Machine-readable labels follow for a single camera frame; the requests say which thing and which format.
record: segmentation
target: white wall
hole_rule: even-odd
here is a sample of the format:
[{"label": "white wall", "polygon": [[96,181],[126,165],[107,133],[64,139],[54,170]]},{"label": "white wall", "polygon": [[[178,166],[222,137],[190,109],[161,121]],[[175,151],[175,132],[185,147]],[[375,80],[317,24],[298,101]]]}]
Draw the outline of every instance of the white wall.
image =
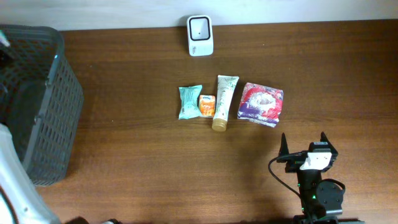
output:
[{"label": "white wall", "polygon": [[0,23],[60,30],[397,19],[398,0],[0,0]]}]

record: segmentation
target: gold cap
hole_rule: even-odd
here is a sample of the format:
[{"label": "gold cap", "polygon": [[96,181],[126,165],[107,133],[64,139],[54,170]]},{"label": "gold cap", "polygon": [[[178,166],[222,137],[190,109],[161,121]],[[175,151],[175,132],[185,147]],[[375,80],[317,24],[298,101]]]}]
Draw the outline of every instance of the gold cap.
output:
[{"label": "gold cap", "polygon": [[220,119],[220,118],[215,118],[213,119],[213,125],[211,125],[211,128],[215,131],[226,131],[226,120]]}]

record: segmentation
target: white tube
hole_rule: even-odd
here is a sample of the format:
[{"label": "white tube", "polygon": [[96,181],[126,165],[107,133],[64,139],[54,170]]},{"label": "white tube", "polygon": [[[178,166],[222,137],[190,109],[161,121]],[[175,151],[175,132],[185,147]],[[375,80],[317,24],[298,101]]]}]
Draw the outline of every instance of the white tube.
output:
[{"label": "white tube", "polygon": [[239,77],[218,76],[216,113],[211,126],[215,131],[226,131],[229,106],[238,80]]}]

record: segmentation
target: snack package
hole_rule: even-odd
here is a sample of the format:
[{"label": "snack package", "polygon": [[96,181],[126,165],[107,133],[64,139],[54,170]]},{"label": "snack package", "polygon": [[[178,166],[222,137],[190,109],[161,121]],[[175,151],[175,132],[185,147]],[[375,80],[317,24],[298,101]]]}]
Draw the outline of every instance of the snack package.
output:
[{"label": "snack package", "polygon": [[201,116],[198,108],[198,97],[201,85],[191,87],[179,87],[181,97],[181,111],[178,119],[190,119]]},{"label": "snack package", "polygon": [[214,117],[216,111],[216,97],[208,95],[199,96],[199,109],[204,118]]},{"label": "snack package", "polygon": [[238,110],[238,119],[275,127],[282,111],[284,92],[275,88],[247,83]]}]

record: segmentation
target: gray plastic basket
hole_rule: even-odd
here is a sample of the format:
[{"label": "gray plastic basket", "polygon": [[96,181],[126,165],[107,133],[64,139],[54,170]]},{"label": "gray plastic basket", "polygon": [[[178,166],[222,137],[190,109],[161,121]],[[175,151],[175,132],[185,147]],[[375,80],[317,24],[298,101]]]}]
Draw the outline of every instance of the gray plastic basket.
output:
[{"label": "gray plastic basket", "polygon": [[35,185],[67,172],[83,91],[64,56],[60,33],[49,27],[0,25],[14,61],[0,68],[0,122],[12,133],[17,155]]}]

